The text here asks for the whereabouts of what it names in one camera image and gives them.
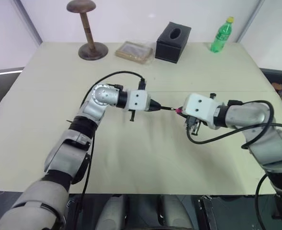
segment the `table surface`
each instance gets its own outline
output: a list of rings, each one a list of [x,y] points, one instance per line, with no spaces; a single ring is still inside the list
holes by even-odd
[[[81,43],[43,43],[0,103],[0,190],[23,191],[43,173],[49,151],[69,126],[88,88],[119,70],[135,71],[162,105],[179,107],[191,92],[217,100],[268,100],[282,123],[282,101],[240,44],[214,54],[189,43],[177,64],[154,59],[140,65],[114,55],[106,44],[97,61],[78,57]],[[106,83],[135,89],[138,79],[118,75]],[[184,119],[174,112],[130,113],[109,107],[97,130],[87,193],[250,195],[264,174],[236,134],[206,145],[188,141]],[[198,139],[230,129],[202,127]],[[70,189],[80,193],[84,180]],[[268,180],[262,194],[274,193]]]

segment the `white wall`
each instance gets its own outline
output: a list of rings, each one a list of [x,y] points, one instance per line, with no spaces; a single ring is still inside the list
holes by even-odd
[[[36,50],[10,0],[0,0],[0,69],[23,67]]]
[[[261,68],[282,70],[282,0],[265,0],[241,43]]]
[[[189,41],[212,41],[228,16],[234,41],[258,0],[94,0],[88,13],[94,40],[156,41],[169,21],[192,27]],[[66,10],[69,0],[22,0],[43,41],[85,42],[80,16]]]

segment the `plastic bottle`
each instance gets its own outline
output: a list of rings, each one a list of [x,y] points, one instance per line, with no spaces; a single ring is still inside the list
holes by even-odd
[[[234,18],[228,17],[225,24],[222,25],[215,36],[214,42],[211,44],[210,50],[214,53],[220,52],[229,38],[232,31],[232,23]]]

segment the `bottle label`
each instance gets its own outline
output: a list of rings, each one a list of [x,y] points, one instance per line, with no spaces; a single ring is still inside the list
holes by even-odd
[[[229,34],[222,34],[218,32],[216,38],[222,41],[227,41],[227,39],[229,38]]]

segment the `black tissue box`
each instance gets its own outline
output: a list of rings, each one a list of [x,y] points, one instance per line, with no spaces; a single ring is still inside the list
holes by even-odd
[[[155,58],[177,63],[190,31],[190,27],[170,22],[157,40]]]

